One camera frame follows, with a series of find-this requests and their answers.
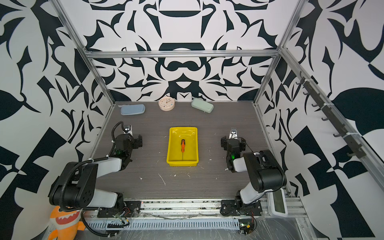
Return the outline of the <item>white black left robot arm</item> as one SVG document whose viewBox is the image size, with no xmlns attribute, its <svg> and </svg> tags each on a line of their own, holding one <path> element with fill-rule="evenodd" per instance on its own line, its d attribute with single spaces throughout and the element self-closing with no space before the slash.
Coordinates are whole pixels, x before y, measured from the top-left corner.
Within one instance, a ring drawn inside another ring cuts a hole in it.
<svg viewBox="0 0 384 240">
<path fill-rule="evenodd" d="M 134 137 L 132 126 L 122 121 L 112 128 L 111 136 L 113 145 L 105 157 L 68 163 L 52 184 L 48 198 L 55 206 L 50 220 L 56 229 L 48 236 L 49 240 L 73 240 L 83 230 L 102 238 L 118 234 L 93 229 L 85 219 L 88 211 L 110 210 L 123 227 L 129 226 L 129 221 L 122 219 L 128 210 L 123 194 L 98 190 L 96 182 L 102 176 L 125 170 L 132 162 L 133 150 L 143 146 L 143 138 Z"/>
</svg>

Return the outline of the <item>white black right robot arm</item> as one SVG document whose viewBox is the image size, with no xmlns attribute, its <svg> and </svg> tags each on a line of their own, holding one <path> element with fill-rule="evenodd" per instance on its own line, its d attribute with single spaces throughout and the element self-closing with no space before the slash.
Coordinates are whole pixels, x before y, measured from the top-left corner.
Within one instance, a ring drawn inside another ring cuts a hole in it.
<svg viewBox="0 0 384 240">
<path fill-rule="evenodd" d="M 288 216 L 283 187 L 287 184 L 286 175 L 269 150 L 245 152 L 247 141 L 238 136 L 236 128 L 231 128 L 229 136 L 221 138 L 221 147 L 227 152 L 228 170 L 233 173 L 248 173 L 250 182 L 239 190 L 234 200 L 221 203 L 221 215 L 240 216 L 260 212 L 260 199 L 267 197 L 268 212 L 272 217 Z"/>
</svg>

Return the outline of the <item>orange black screwdriver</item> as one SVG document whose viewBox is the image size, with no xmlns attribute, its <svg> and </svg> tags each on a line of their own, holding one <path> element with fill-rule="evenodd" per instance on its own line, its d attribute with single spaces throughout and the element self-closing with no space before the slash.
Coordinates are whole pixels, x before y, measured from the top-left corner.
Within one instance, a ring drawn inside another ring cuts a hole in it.
<svg viewBox="0 0 384 240">
<path fill-rule="evenodd" d="M 182 141 L 181 141 L 181 151 L 182 151 L 182 153 L 185 152 L 185 146 L 186 146 L 186 141 L 185 141 L 185 140 L 182 140 Z"/>
</svg>

